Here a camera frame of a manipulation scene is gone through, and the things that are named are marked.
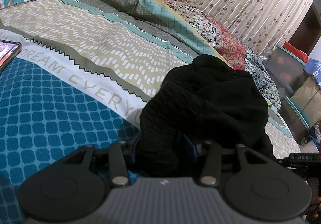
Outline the black pants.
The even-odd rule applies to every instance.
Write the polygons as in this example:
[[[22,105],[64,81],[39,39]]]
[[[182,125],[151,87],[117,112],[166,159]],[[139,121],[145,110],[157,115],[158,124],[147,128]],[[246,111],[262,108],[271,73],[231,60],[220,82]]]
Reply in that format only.
[[[246,71],[200,55],[171,69],[141,111],[134,170],[147,177],[183,177],[200,167],[185,137],[224,148],[243,144],[273,159],[265,133],[268,105]]]

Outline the clear teal storage bins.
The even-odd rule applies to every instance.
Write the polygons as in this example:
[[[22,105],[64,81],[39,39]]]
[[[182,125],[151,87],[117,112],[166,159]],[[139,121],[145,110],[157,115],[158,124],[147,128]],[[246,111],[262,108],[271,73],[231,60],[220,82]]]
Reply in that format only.
[[[278,112],[292,137],[301,143],[320,123],[320,85],[306,73],[306,64],[282,46],[276,47],[264,66],[279,92]]]

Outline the patterned teal beige bedsheet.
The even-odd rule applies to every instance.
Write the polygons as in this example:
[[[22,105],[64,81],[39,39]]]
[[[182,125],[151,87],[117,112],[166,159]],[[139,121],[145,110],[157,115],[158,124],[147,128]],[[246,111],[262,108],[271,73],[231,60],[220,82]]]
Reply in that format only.
[[[305,182],[238,144],[197,145],[190,176],[134,170],[140,115],[167,73],[219,58],[158,0],[37,0],[1,10],[22,44],[1,73],[1,223],[303,223]]]

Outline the smartphone with lit screen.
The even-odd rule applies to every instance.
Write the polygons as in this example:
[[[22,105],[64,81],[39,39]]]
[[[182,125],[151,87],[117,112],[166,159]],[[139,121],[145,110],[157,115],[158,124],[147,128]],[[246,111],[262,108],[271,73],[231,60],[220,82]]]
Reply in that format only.
[[[20,42],[10,42],[1,40],[0,42],[0,73],[10,64],[10,62],[21,52]]]

